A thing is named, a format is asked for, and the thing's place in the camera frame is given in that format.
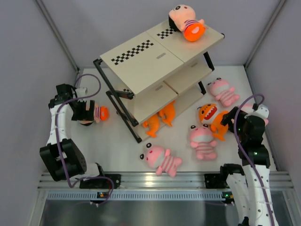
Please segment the boy doll orange shorts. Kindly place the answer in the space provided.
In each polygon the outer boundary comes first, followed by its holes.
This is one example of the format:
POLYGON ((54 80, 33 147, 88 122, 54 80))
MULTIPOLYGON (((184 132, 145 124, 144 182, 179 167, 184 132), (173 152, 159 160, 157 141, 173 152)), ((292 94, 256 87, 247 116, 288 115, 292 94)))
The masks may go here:
POLYGON ((86 107, 86 111, 89 110, 91 103, 94 104, 94 110, 93 110, 93 119, 91 120, 78 120, 78 122, 81 125, 89 126, 93 124, 94 122, 100 123, 101 121, 105 121, 109 118, 109 110, 106 106, 100 106, 98 105, 94 100, 91 100, 89 104, 87 101, 81 101, 84 103, 84 106, 86 107))

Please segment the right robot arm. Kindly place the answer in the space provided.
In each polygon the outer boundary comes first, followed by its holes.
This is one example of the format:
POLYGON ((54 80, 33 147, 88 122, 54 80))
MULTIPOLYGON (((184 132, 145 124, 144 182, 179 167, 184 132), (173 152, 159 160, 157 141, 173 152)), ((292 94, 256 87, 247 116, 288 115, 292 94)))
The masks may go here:
POLYGON ((262 143, 268 114, 268 110, 264 115, 246 113, 236 106, 221 122, 234 134, 242 161, 224 164, 219 175, 220 183, 233 194, 240 226, 278 225, 269 184, 269 152, 262 143))

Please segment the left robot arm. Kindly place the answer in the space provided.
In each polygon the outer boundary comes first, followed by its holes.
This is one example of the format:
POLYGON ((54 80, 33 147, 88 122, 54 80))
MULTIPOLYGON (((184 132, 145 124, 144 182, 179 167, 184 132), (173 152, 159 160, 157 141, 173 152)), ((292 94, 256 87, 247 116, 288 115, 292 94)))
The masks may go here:
POLYGON ((51 129, 46 145, 40 148, 40 156, 54 181, 83 175, 88 164, 83 153, 71 138, 71 122, 95 121, 98 107, 94 100, 73 99, 69 95, 56 96, 48 104, 51 113, 51 129))

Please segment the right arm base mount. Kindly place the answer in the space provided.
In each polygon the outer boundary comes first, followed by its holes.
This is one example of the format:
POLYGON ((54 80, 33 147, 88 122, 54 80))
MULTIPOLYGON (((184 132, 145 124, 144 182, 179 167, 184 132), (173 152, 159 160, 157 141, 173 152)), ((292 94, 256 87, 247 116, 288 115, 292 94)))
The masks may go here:
POLYGON ((229 188, 226 177, 219 173, 209 173, 204 175, 205 186, 207 189, 224 189, 229 188))

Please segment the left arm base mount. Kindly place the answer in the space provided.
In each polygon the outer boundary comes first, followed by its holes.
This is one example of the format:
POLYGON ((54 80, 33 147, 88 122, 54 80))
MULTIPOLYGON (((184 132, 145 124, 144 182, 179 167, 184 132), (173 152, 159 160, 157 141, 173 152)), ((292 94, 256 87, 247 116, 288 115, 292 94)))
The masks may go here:
MULTIPOLYGON (((120 186, 120 174, 105 174, 105 177, 110 178, 114 183, 114 189, 120 186)), ((80 182, 80 189, 112 189, 112 184, 107 179, 88 179, 80 182)))

